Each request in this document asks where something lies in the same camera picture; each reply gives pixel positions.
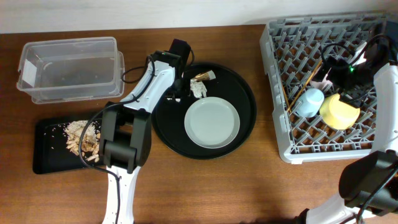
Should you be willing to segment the white tissue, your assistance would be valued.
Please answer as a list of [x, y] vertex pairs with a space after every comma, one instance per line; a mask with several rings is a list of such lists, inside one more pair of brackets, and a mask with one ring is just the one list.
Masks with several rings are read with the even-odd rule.
[[207, 89], [203, 82], [190, 80], [190, 90], [195, 98], [206, 98]]

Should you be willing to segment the pink cup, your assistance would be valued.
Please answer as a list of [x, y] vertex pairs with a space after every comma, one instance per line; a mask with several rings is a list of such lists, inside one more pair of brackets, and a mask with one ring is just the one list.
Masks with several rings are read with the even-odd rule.
[[323, 72], [321, 70], [319, 70], [310, 81], [312, 87], [321, 91], [332, 84], [333, 83], [328, 79], [328, 72]]

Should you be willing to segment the gold foil wrapper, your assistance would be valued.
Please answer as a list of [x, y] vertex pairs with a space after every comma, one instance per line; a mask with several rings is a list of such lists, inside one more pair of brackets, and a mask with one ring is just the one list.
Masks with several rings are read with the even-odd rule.
[[194, 80], [196, 82], [202, 82], [202, 81], [213, 80], [215, 78], [216, 78], [216, 75], [215, 75], [214, 71], [210, 70], [210, 71], [196, 75], [195, 77], [192, 78], [192, 80]]

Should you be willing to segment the yellow bowl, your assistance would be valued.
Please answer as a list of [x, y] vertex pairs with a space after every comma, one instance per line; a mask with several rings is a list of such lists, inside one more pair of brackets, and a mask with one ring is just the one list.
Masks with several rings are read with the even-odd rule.
[[352, 127], [360, 112], [359, 108], [340, 101], [339, 94], [326, 97], [319, 109], [324, 123], [337, 130], [345, 130]]

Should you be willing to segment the wooden chopstick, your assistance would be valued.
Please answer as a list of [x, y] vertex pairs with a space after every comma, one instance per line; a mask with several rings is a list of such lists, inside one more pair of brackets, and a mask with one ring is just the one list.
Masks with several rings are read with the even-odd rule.
[[286, 104], [286, 107], [287, 107], [287, 111], [290, 111], [289, 99], [287, 97], [287, 94], [285, 92], [285, 88], [283, 86], [282, 86], [282, 92], [284, 94], [284, 100], [285, 100], [285, 104]]
[[305, 83], [303, 84], [303, 87], [301, 88], [301, 90], [297, 93], [296, 97], [294, 98], [294, 100], [292, 101], [292, 103], [290, 104], [290, 106], [288, 107], [288, 111], [289, 113], [292, 113], [292, 109], [294, 107], [295, 102], [298, 100], [298, 98], [300, 97], [300, 95], [304, 92], [304, 90], [306, 89], [307, 85], [310, 83], [310, 81], [312, 80], [312, 78], [315, 76], [315, 74], [318, 72], [319, 68], [322, 65], [322, 59], [318, 62], [317, 66], [314, 68], [314, 70], [312, 71], [312, 73], [310, 74], [310, 76], [306, 79]]

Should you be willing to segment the grey plate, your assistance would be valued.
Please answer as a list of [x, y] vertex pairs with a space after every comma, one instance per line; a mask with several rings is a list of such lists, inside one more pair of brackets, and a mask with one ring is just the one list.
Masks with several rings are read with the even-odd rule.
[[218, 97], [206, 97], [188, 108], [184, 128], [196, 145], [217, 149], [227, 146], [237, 137], [240, 117], [230, 102]]

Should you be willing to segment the light blue cup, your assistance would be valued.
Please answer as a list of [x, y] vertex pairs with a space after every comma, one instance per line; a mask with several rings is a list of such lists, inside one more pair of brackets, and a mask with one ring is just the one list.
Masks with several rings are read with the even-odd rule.
[[297, 114], [304, 118], [314, 117], [318, 113], [324, 99], [325, 97], [321, 90], [317, 88], [308, 89], [297, 100], [299, 103], [296, 110]]

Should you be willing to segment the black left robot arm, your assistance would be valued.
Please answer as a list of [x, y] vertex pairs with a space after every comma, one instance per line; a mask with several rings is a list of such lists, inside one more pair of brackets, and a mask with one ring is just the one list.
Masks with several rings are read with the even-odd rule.
[[152, 144], [152, 112], [166, 91], [181, 92], [183, 71], [191, 56], [190, 47], [149, 55], [133, 91], [103, 110], [99, 152], [108, 174], [104, 223], [133, 223], [136, 180]]

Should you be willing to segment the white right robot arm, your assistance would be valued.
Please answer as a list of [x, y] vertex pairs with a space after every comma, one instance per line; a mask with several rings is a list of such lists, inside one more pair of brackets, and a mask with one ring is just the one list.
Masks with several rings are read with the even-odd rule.
[[317, 208], [305, 209], [294, 223], [363, 223], [397, 213], [397, 22], [376, 26], [350, 63], [323, 63], [331, 70], [328, 78], [340, 87], [373, 84], [375, 138], [371, 153], [343, 170], [338, 194]]

